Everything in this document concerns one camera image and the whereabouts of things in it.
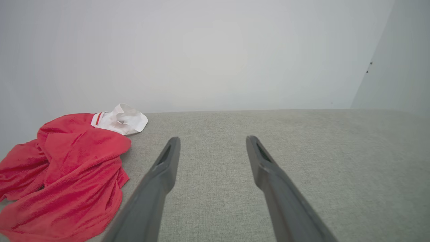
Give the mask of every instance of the white fabric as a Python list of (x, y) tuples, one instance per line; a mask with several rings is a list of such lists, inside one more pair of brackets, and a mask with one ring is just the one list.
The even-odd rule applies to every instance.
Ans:
[(122, 135), (142, 132), (147, 123), (148, 118), (143, 113), (125, 103), (118, 104), (112, 112), (96, 113), (91, 121), (94, 127)]

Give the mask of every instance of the gray couch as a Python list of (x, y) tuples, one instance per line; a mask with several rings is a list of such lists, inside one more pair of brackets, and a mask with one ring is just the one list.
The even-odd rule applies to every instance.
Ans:
[(169, 138), (180, 137), (161, 242), (276, 240), (247, 135), (260, 139), (339, 241), (430, 238), (428, 120), (353, 109), (146, 115), (148, 125), (122, 156), (130, 176), (122, 206)]

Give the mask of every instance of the red fabric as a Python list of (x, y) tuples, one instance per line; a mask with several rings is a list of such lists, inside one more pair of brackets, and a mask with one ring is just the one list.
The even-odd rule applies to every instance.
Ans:
[(41, 127), (0, 163), (0, 233), (12, 242), (86, 241), (103, 232), (129, 180), (120, 154), (127, 137), (91, 126), (94, 114), (73, 114)]

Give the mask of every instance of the red shirt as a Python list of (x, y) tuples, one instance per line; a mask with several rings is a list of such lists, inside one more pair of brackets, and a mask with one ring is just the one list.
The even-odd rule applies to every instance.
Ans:
[(127, 137), (91, 126), (94, 114), (44, 124), (0, 163), (0, 233), (12, 242), (86, 241), (114, 217), (129, 177), (120, 155)]

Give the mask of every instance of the red stripe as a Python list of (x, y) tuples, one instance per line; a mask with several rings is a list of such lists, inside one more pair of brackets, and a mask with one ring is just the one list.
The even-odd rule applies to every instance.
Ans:
[(96, 121), (96, 123), (95, 123), (96, 125), (98, 125), (98, 120), (100, 119), (100, 115), (101, 115), (101, 114), (102, 114), (102, 113), (99, 113), (99, 114), (98, 114), (97, 121)]

